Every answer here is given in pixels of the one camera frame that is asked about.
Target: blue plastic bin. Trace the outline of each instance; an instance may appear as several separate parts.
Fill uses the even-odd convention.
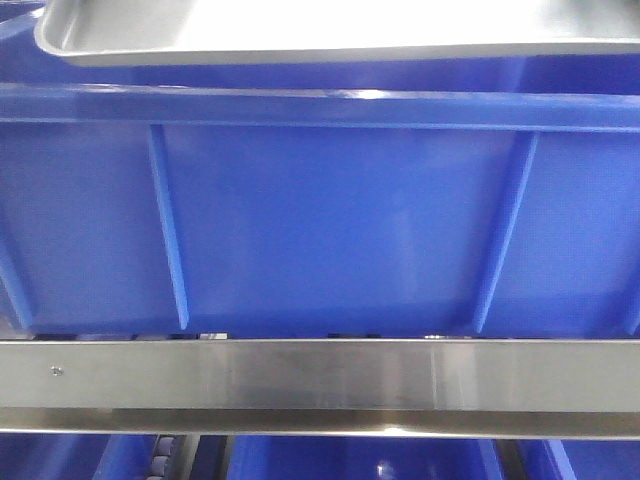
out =
[[[140,480],[150,435],[0,435],[2,480]]]
[[[503,480],[490,440],[239,437],[227,480]]]
[[[83,69],[34,21],[0,24],[17,328],[635,334],[639,56]]]
[[[529,480],[636,480],[640,442],[526,441]]]

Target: metal shelf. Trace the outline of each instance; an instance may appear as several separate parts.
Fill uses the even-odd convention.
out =
[[[640,438],[640,342],[0,342],[0,430]]]

